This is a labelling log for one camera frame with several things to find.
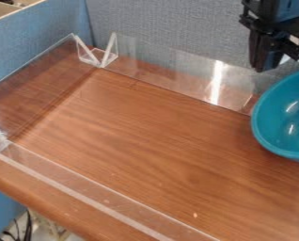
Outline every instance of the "plastic bowl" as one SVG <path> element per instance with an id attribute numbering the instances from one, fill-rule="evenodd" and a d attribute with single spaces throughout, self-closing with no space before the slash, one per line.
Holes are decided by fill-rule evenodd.
<path id="1" fill-rule="evenodd" d="M 299 72 L 264 93 L 253 108 L 251 125 L 264 148 L 299 161 Z"/>

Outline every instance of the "blue bowl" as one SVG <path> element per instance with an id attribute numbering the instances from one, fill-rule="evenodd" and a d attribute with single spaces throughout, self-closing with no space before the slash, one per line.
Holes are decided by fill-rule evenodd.
<path id="1" fill-rule="evenodd" d="M 299 72 L 264 93 L 251 125 L 259 143 L 272 153 L 299 161 Z"/>

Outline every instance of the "wooden table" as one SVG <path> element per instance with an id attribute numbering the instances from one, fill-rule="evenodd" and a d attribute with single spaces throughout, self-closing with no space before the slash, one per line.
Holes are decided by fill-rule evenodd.
<path id="1" fill-rule="evenodd" d="M 60 47 L 0 84 L 10 140 L 223 241 L 299 241 L 299 163 L 249 117 L 74 58 Z M 1 161 L 0 190 L 86 240 L 152 240 Z"/>

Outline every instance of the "bowl rim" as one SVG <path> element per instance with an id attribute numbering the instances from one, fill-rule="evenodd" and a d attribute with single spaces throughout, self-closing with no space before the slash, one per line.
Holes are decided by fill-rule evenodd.
<path id="1" fill-rule="evenodd" d="M 257 127 L 259 111 L 260 111 L 264 101 L 267 100 L 267 97 L 269 96 L 269 94 L 272 94 L 273 90 L 276 90 L 281 85 L 285 84 L 285 82 L 291 81 L 297 76 L 299 76 L 299 72 L 287 76 L 261 95 L 256 105 L 253 106 L 252 115 L 251 115 L 251 126 L 252 126 L 252 134 L 255 135 L 256 140 L 264 146 L 265 149 L 268 149 L 272 153 L 276 153 L 277 155 L 281 155 L 287 158 L 297 158 L 299 159 L 299 152 L 288 151 L 288 150 L 281 149 L 280 147 L 275 146 L 273 144 L 271 144 L 264 139 L 264 137 L 260 133 L 259 127 Z"/>

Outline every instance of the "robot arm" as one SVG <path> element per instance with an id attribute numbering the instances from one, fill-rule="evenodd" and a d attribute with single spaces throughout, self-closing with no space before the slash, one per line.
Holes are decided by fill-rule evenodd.
<path id="1" fill-rule="evenodd" d="M 299 0 L 243 0 L 240 23 L 249 29 L 249 63 L 256 72 L 275 69 L 289 56 L 299 61 Z"/>

